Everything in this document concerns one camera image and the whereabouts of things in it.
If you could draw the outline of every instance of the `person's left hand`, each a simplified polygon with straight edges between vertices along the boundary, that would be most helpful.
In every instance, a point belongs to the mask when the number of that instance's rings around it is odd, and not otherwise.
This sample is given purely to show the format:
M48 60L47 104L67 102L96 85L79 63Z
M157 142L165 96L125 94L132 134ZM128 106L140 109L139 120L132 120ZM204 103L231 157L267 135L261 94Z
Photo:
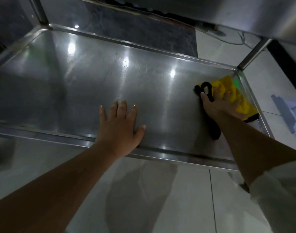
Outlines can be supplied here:
M128 155L141 142L146 126L142 125L134 134L134 123L137 113L136 106L133 106L126 116L127 102L123 100L118 108L118 101L115 101L106 119L105 110L99 108L100 127L95 140L95 145L101 145L108 153L116 158Z

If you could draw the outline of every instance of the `tile floor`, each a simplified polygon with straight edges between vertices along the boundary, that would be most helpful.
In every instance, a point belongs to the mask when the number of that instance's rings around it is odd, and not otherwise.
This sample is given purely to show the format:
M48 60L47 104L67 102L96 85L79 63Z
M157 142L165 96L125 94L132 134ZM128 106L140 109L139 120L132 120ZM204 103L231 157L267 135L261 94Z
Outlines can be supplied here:
M240 41L232 30L225 32L228 41ZM200 58L231 65L250 51L200 32L197 50ZM296 100L295 89L268 51L244 73L275 138L296 149L296 136L270 98ZM0 149L0 199L83 150L25 139L0 139ZM121 158L92 189L67 232L270 232L258 205L233 181L239 179L238 172L231 177L218 169Z

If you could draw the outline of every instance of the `black baseboard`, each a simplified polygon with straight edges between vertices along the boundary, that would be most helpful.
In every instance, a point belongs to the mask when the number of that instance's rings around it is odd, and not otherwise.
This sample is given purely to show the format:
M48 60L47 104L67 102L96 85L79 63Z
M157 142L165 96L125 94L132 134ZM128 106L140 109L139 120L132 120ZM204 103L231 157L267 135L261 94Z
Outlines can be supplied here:
M296 62L277 40L273 40L267 49L296 89Z

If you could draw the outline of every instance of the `cloth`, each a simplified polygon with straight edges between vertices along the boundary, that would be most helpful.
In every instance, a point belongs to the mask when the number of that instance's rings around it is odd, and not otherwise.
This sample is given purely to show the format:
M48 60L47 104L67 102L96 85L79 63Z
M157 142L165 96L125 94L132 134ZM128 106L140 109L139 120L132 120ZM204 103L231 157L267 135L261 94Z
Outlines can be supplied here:
M264 172L250 186L274 233L296 232L296 161Z
M221 97L224 96L226 91L230 91L231 103L235 102L236 100L241 100L240 105L236 109L237 112L241 114L246 114L248 115L249 118L258 114L258 110L256 109L256 107L253 106L251 103L247 102L244 96L237 89L230 75L227 75L220 80L211 82L211 85L213 88L214 87L218 88L219 94L221 95Z

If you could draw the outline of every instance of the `person's right arm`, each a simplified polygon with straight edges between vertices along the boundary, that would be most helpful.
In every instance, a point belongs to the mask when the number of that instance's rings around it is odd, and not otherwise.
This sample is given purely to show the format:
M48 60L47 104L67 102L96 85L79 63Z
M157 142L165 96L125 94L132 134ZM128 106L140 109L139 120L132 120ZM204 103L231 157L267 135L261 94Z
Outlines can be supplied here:
M223 132L247 185L250 186L264 171L296 160L296 150L267 137L239 119L242 114L235 111L239 101L231 104L229 92L221 98L215 89L214 95L217 95L215 101L210 102L204 93L201 94L204 109Z

